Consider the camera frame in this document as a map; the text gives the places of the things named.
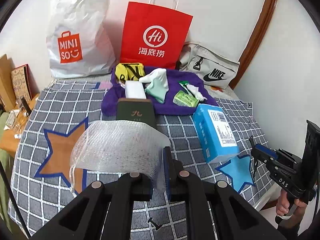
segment wooden table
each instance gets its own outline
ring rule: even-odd
[[[39,96],[39,94],[36,94],[36,96],[28,102],[28,105],[30,109],[32,110],[36,104],[36,98]],[[21,125],[21,134],[27,124],[28,117],[24,117],[21,112],[19,112],[17,117],[20,125]],[[7,153],[9,153],[13,158],[16,155],[16,151],[18,149],[18,145],[20,142],[20,139],[16,139],[14,137],[15,132],[12,130],[5,130],[3,132],[2,138],[0,139],[0,148],[5,150]]]

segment purple cloth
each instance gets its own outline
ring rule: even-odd
[[[144,67],[146,75],[154,69],[156,69],[156,67]],[[199,92],[207,98],[203,103],[219,106],[216,100],[208,94],[207,90],[204,88],[203,81],[198,78],[196,74],[167,69],[167,79],[169,91],[165,95],[164,104],[159,103],[154,97],[146,94],[147,98],[152,100],[155,114],[191,115],[196,111],[196,107],[177,106],[173,103],[173,98],[179,90],[186,92],[178,81],[188,81],[191,85],[198,87]],[[111,74],[111,83],[113,84],[113,87],[106,93],[101,104],[102,113],[107,116],[116,115],[118,99],[125,97],[124,89],[116,82],[115,69],[113,69]]]

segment white mesh net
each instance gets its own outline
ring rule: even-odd
[[[70,182],[74,170],[140,172],[147,175],[156,190],[165,191],[163,148],[167,136],[143,122],[95,121],[80,136],[70,157]]]

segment nike swoosh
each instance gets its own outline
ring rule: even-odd
[[[203,77],[204,81],[210,82],[210,81],[219,81],[219,80],[226,80],[226,78],[210,78],[209,74],[205,75]]]

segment checkered tablecloth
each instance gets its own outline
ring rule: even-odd
[[[15,157],[11,187],[22,216],[31,232],[35,233],[57,212],[67,205],[73,196],[61,177],[35,178],[34,174],[49,154],[43,129],[68,133],[86,116],[89,125],[95,120],[114,120],[101,113],[101,102],[107,92],[99,90],[97,82],[56,82],[44,89],[22,134]],[[253,135],[257,143],[266,144],[265,135],[252,115],[252,104],[241,101],[217,99],[223,108],[241,155],[250,153],[248,138]],[[157,116],[157,128],[171,141],[172,157],[184,168],[197,174],[202,180],[216,182],[231,180],[215,167],[222,163],[206,164],[202,148],[191,116]],[[95,180],[108,183],[120,174],[88,171],[87,185]],[[271,187],[265,165],[260,163],[254,186],[247,185],[240,194],[251,204]],[[135,202],[132,215],[131,239],[183,239],[186,238],[184,202],[169,203],[165,193],[154,192],[150,202]],[[9,215],[19,223],[9,203]],[[149,217],[162,224],[158,230],[147,223]]]

